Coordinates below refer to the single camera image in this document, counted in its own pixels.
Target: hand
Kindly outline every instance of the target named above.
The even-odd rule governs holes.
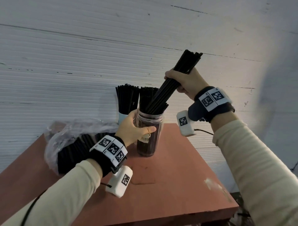
[[[177,91],[185,93],[192,100],[195,99],[198,92],[209,86],[196,68],[193,68],[189,75],[174,70],[167,71],[165,75],[164,79],[173,78],[179,82],[181,86],[177,88]]]
[[[143,128],[137,128],[134,126],[133,120],[138,110],[134,110],[122,121],[115,136],[120,137],[125,146],[129,146],[136,140],[140,139],[145,134],[150,134],[156,131],[154,126],[148,126]]]

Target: table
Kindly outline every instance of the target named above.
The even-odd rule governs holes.
[[[0,224],[60,178],[44,161],[45,146],[42,135],[0,174]],[[124,196],[119,199],[100,186],[74,226],[187,225],[229,219],[238,209],[176,124],[164,124],[152,157],[140,157],[135,145],[128,147],[125,165],[133,176]],[[209,188],[207,178],[216,186]]]

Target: forearm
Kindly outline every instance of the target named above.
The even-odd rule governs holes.
[[[298,222],[297,178],[236,119],[229,114],[225,123],[211,123],[216,131],[213,142],[221,149],[255,224],[295,225]]]
[[[26,225],[70,225],[100,185],[102,171],[93,160],[82,161],[35,203]],[[3,225],[20,225],[32,201]]]

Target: plastic container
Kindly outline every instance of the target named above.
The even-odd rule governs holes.
[[[136,118],[136,126],[138,128],[142,128],[146,126],[156,127],[155,132],[144,135],[136,143],[136,149],[139,155],[144,157],[149,157],[154,155],[157,147],[157,142],[163,127],[163,114],[150,115],[150,114],[145,114],[141,111],[138,111],[138,115]]]

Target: beige sleeve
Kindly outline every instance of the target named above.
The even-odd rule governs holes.
[[[241,120],[213,137],[256,226],[298,225],[298,180]]]
[[[100,176],[91,163],[88,161],[78,163],[39,198],[25,225],[70,225],[99,185]],[[2,226],[21,225],[32,202],[15,213]]]

